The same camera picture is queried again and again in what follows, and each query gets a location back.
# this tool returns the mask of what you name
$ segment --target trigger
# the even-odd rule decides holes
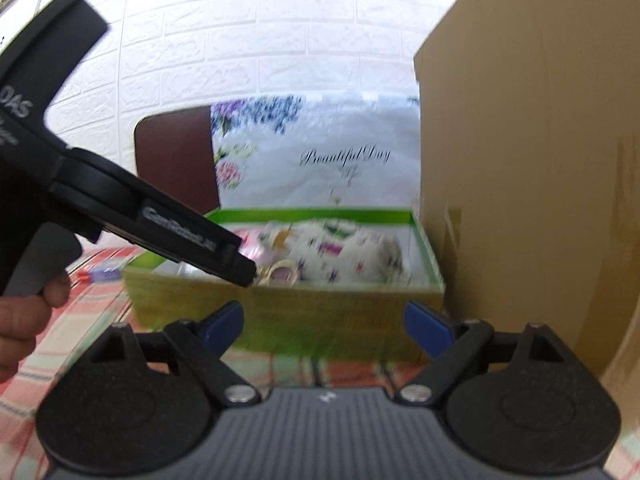
[[[32,296],[82,256],[78,238],[57,224],[46,222],[31,239],[15,267],[3,296]]]

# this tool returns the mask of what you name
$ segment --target purple flowers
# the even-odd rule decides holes
[[[268,125],[276,134],[283,135],[288,123],[298,120],[304,98],[301,96],[272,96],[238,99],[216,103],[210,108],[211,134],[226,136],[244,124]]]

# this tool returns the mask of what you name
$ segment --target brown cardboard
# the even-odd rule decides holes
[[[622,413],[622,434],[640,428],[640,302],[602,384]]]
[[[640,0],[458,0],[415,69],[450,311],[603,371],[640,292]]]

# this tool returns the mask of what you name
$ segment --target table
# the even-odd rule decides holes
[[[34,413],[55,381],[107,326],[116,321],[139,326],[122,282],[83,283],[79,271],[105,258],[124,258],[138,248],[87,252],[70,269],[69,302],[55,311],[38,337],[36,351],[20,364],[18,375],[0,384],[0,480],[44,476],[46,457],[34,432]],[[382,386],[390,394],[419,367],[398,363],[332,362],[231,349],[223,360],[262,393],[272,386]],[[640,480],[640,431],[622,438],[607,470],[618,480]]]

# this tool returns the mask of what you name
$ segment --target cardboard box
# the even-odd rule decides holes
[[[440,309],[444,284],[420,222],[409,210],[217,210],[207,217],[227,228],[343,218],[398,238],[412,280],[407,284],[299,283],[242,288],[222,280],[178,275],[177,264],[143,253],[123,271],[136,319],[149,329],[180,318],[202,319],[230,300],[244,307],[236,348],[299,356],[418,363],[419,346],[404,332],[406,304]]]
[[[622,434],[640,428],[640,301],[618,352],[602,376],[602,384],[620,408]]]
[[[640,292],[640,0],[458,0],[415,71],[450,311],[600,373]]]

